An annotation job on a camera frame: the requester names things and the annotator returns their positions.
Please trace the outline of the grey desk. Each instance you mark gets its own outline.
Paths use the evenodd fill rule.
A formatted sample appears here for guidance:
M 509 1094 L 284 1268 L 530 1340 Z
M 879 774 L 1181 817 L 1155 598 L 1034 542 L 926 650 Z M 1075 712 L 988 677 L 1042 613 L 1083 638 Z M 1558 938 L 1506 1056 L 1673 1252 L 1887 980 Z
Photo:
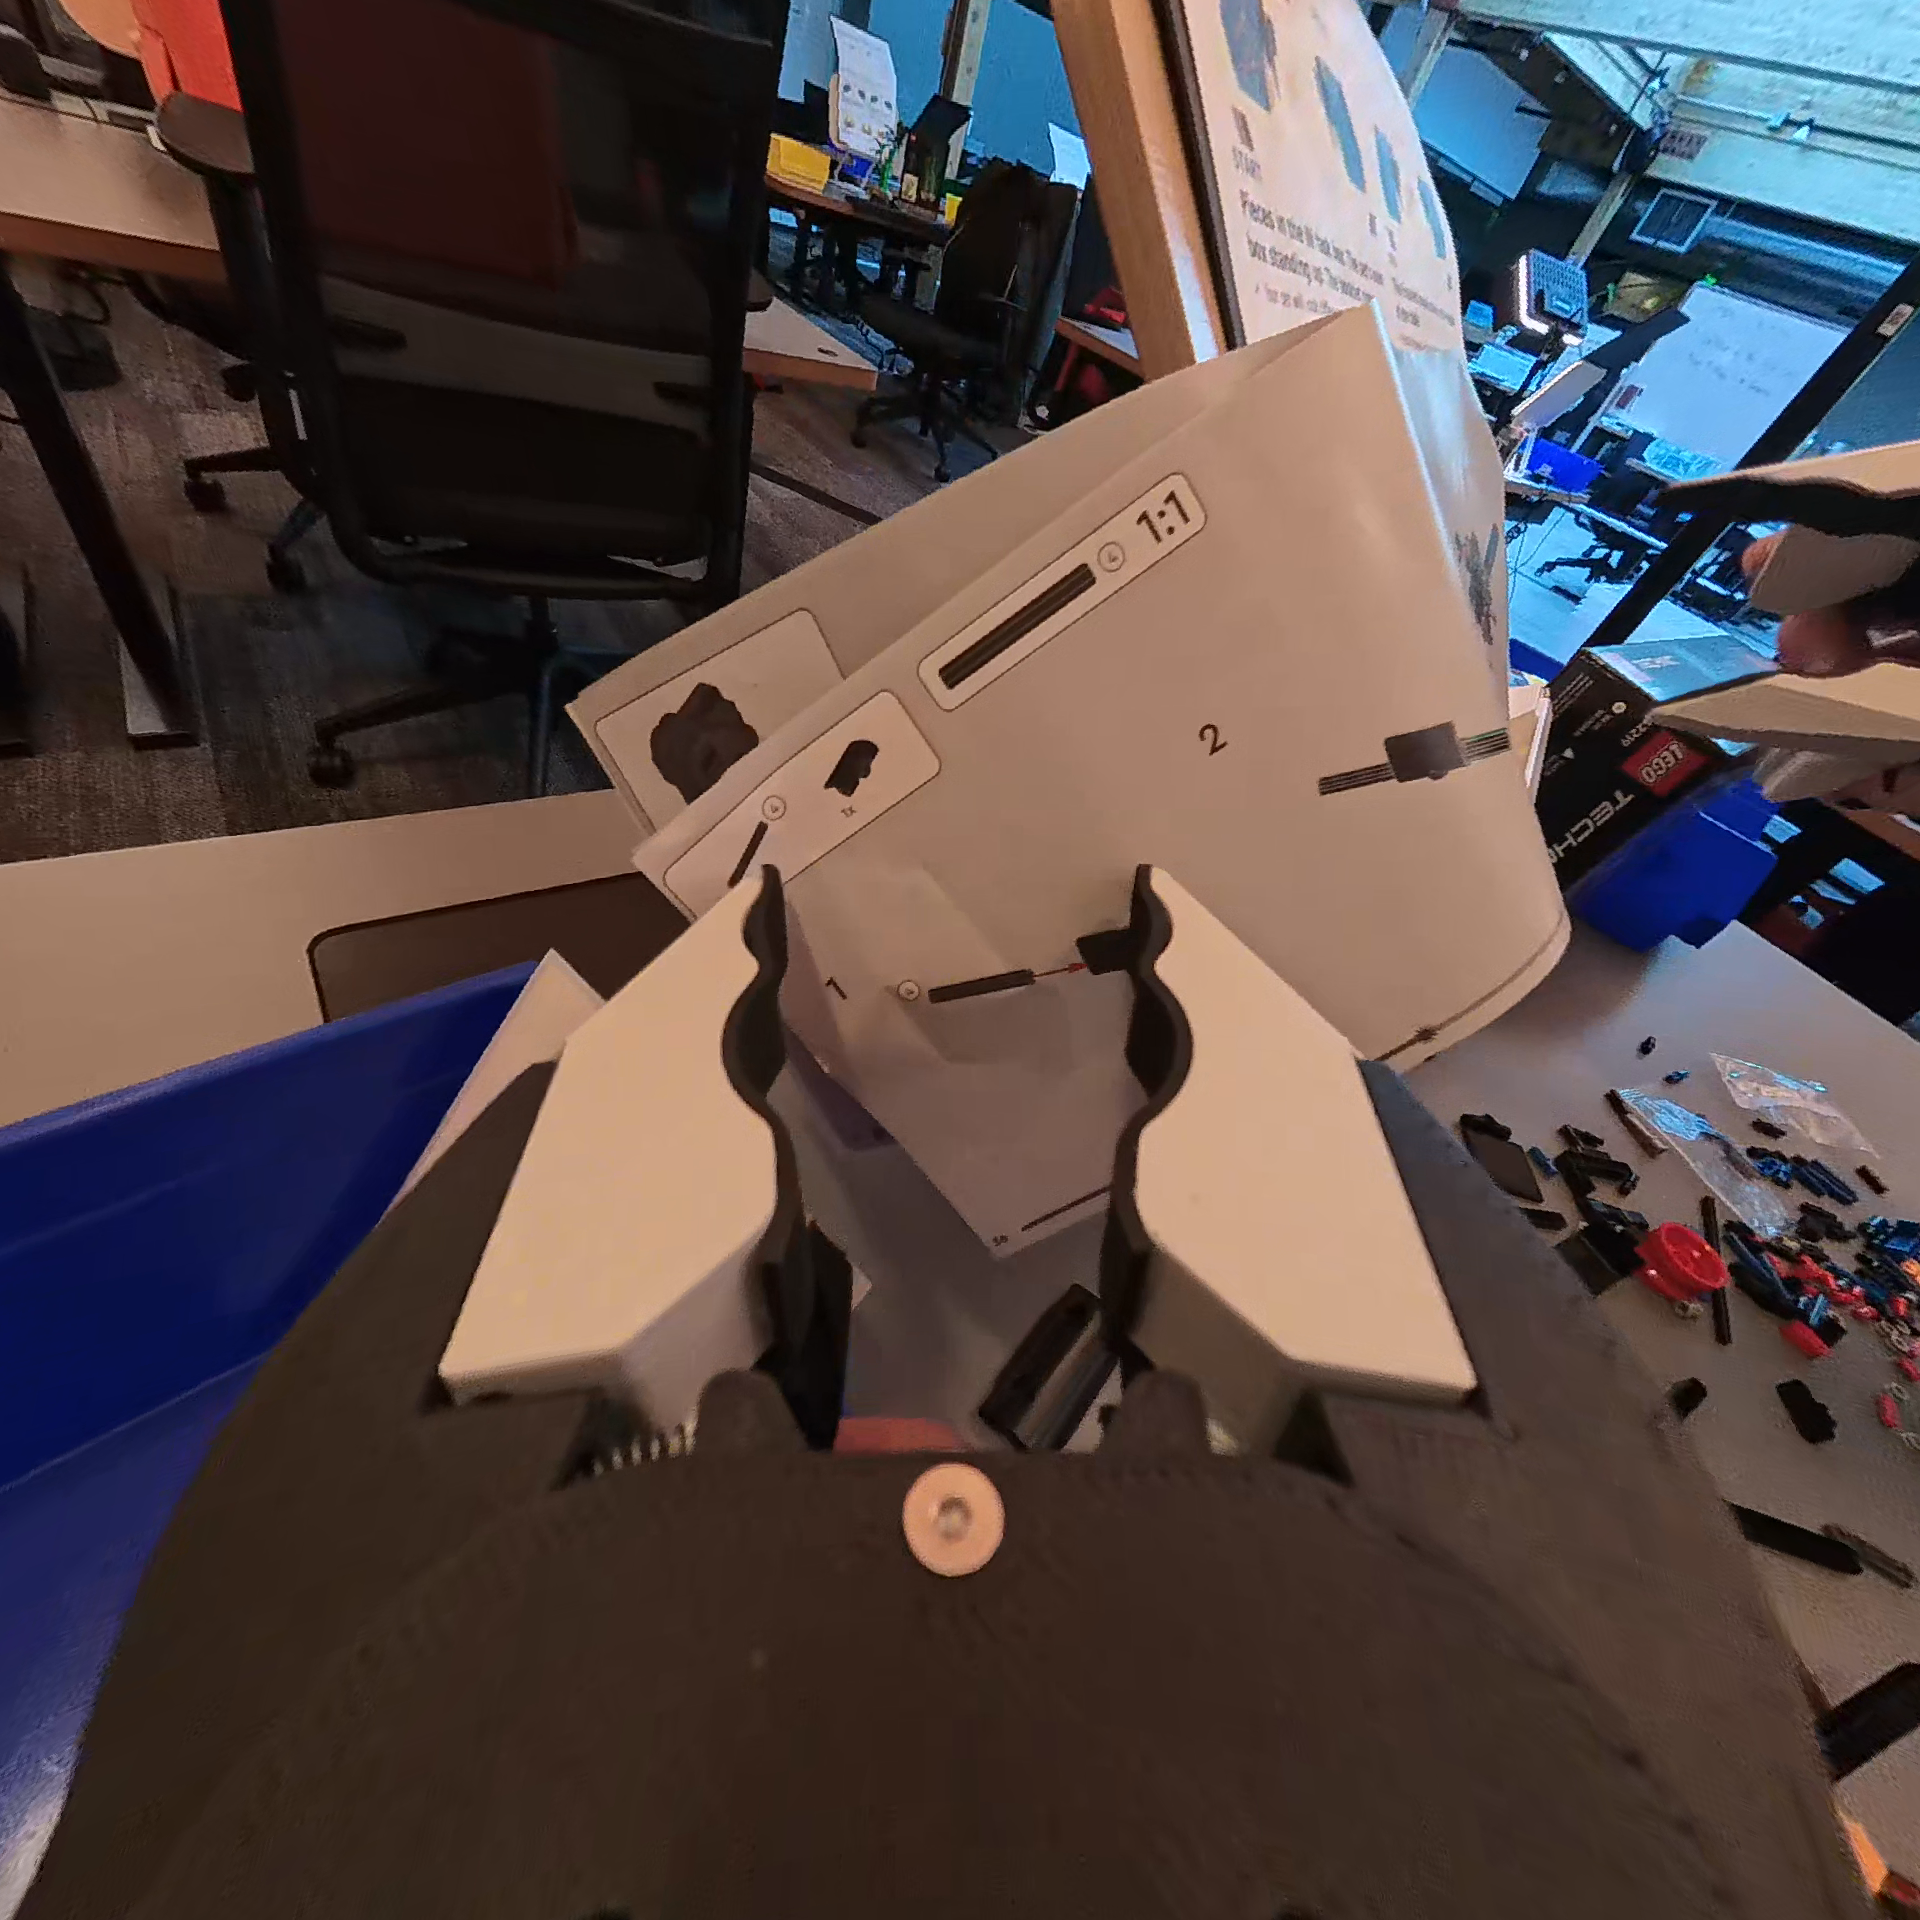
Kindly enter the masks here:
M 337 928 L 610 880 L 633 845 L 627 808 L 601 791 L 6 864 L 5 1122 L 307 1030 L 322 1008 L 309 948 Z M 1916 1044 L 1746 928 L 1645 956 L 1577 929 L 1541 989 L 1407 1080 L 1443 1120 L 1599 1129 L 1602 1093 L 1642 1079 L 1643 1038 L 1694 1065 L 1700 1109 L 1721 1093 L 1715 1050 L 1825 1080 L 1883 1153 L 1893 1206 L 1916 1215 Z M 1085 1272 L 1098 1222 L 991 1261 L 898 1151 L 847 1151 L 806 1111 L 798 1125 L 812 1129 L 806 1193 L 834 1232 L 855 1232 L 875 1281 L 857 1312 L 852 1412 L 986 1439 L 974 1405 L 1045 1300 Z M 1658 1377 L 1706 1377 L 1694 1430 L 1729 1496 L 1833 1519 L 1916 1564 L 1916 1455 L 1875 1424 L 1881 1367 L 1862 1332 L 1817 1369 L 1841 1434 L 1810 1447 L 1774 1396 L 1789 1360 L 1761 1314 L 1743 1310 L 1721 1348 L 1687 1340 L 1636 1286 L 1605 1306 Z M 163 1508 L 234 1392 L 199 1390 L 126 1442 L 22 1478 L 31 1503 L 5 1514 L 5 1916 L 60 1818 Z

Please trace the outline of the person's right hand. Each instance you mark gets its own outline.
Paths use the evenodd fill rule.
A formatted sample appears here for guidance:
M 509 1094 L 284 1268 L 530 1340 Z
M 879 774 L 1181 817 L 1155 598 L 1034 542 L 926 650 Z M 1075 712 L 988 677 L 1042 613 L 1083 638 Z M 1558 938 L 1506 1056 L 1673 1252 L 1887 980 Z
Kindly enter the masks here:
M 1845 678 L 1876 663 L 1866 616 L 1854 605 L 1786 614 L 1775 632 L 1778 666 L 1797 678 Z

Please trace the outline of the instruction booklet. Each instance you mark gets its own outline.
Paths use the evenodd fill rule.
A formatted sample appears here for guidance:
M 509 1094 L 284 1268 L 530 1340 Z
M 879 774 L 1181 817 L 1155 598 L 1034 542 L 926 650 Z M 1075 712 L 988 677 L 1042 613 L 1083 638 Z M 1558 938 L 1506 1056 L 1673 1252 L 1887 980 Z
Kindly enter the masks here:
M 590 687 L 697 918 L 772 864 L 783 1005 L 995 1256 L 1103 1206 L 1098 938 L 1170 872 L 1358 1056 L 1558 961 L 1514 740 L 1503 470 L 1457 248 L 1358 4 L 1179 4 L 1243 345 L 1052 428 Z

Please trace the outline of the clear plastic bag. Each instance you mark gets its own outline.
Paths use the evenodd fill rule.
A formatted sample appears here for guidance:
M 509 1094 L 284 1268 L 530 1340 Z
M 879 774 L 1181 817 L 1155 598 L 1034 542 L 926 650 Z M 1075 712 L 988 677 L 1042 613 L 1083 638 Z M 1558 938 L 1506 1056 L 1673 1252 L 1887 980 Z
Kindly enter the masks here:
M 1612 1088 L 1609 1100 L 1653 1153 L 1679 1158 L 1724 1217 L 1763 1236 L 1791 1234 L 1803 1201 L 1855 1201 L 1812 1160 L 1841 1174 L 1846 1153 L 1873 1153 L 1825 1082 L 1724 1054 Z

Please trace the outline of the black office chair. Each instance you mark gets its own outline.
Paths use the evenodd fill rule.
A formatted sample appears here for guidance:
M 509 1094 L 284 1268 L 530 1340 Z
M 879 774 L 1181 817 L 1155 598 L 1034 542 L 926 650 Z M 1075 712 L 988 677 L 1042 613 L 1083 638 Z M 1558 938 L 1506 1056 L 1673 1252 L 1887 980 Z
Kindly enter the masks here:
M 903 357 L 903 375 L 863 397 L 850 444 L 910 421 L 949 482 L 950 445 L 998 454 L 995 428 L 1017 429 L 1060 318 L 1082 192 L 1013 160 L 988 160 L 963 197 L 931 306 L 869 290 L 857 318 Z
M 409 592 L 519 604 L 435 629 L 428 677 L 347 735 L 525 701 L 534 793 L 571 650 L 555 604 L 739 596 L 746 329 L 787 4 L 221 4 L 260 268 L 255 377 L 343 558 Z

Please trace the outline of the black building toy box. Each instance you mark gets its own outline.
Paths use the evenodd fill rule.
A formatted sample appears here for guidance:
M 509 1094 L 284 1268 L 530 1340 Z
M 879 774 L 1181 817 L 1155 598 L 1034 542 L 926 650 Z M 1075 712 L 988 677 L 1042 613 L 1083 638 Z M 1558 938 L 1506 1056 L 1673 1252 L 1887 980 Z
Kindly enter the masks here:
M 1756 748 L 1683 730 L 1655 711 L 1769 671 L 1761 650 L 1716 632 L 1573 653 L 1547 686 L 1551 721 L 1535 794 L 1567 902 L 1645 828 L 1753 774 Z

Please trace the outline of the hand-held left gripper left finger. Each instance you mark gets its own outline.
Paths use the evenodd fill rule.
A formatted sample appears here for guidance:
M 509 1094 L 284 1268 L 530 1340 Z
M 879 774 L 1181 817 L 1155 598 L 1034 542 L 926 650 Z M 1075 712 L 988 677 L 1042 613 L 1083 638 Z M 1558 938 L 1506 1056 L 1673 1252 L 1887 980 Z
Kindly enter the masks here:
M 852 1265 L 772 1101 L 783 973 L 761 864 L 565 1040 L 439 1360 L 452 1400 L 596 1394 L 665 1442 L 759 1370 L 831 1448 Z

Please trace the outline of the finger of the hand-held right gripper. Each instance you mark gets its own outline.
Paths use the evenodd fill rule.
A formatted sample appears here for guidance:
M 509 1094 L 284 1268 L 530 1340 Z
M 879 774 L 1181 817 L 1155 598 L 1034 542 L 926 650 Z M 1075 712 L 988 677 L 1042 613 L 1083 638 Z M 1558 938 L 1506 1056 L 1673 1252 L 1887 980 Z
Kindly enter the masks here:
M 1697 478 L 1662 490 L 1662 508 L 1715 524 L 1786 524 L 1820 534 L 1913 534 L 1918 440 Z
M 1875 663 L 1850 678 L 1767 673 L 1653 705 L 1658 727 L 1761 752 L 1751 776 L 1786 807 L 1918 817 L 1918 670 Z

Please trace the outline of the pile of small toy pieces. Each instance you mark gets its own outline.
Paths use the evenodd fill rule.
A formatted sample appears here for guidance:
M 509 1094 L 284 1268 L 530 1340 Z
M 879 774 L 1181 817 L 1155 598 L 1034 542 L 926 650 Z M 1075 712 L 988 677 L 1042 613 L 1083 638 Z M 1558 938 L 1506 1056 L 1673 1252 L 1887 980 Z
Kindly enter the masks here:
M 1841 1414 L 1833 1396 L 1807 1381 L 1862 1335 L 1861 1365 L 1873 1369 L 1866 1405 L 1875 1428 L 1916 1452 L 1916 1221 L 1862 1210 L 1885 1193 L 1878 1172 L 1862 1164 L 1854 1177 L 1812 1160 L 1833 1193 L 1851 1206 L 1803 1201 L 1794 1232 L 1763 1236 L 1721 1215 L 1697 1177 L 1673 1151 L 1653 1153 L 1599 1093 L 1613 1132 L 1563 1120 L 1555 1141 L 1526 1141 L 1493 1111 L 1461 1112 L 1457 1129 L 1495 1186 L 1529 1225 L 1545 1234 L 1594 1296 L 1636 1285 L 1676 1322 L 1702 1325 L 1716 1352 L 1740 1341 L 1742 1318 L 1767 1328 L 1767 1360 L 1794 1373 L 1771 1384 L 1788 1426 L 1810 1447 L 1833 1445 Z M 1662 1222 L 1687 1225 L 1724 1256 L 1730 1281 L 1706 1304 L 1668 1304 L 1634 1278 L 1642 1236 Z

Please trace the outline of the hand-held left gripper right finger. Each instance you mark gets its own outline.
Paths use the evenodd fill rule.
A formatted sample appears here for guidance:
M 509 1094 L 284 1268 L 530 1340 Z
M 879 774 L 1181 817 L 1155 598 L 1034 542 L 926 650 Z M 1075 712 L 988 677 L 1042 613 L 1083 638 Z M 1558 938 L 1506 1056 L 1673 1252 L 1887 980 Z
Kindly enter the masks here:
M 1131 892 L 1121 1127 L 1098 1297 L 1229 1448 L 1310 1394 L 1462 1407 L 1479 1377 L 1366 1063 L 1169 871 Z

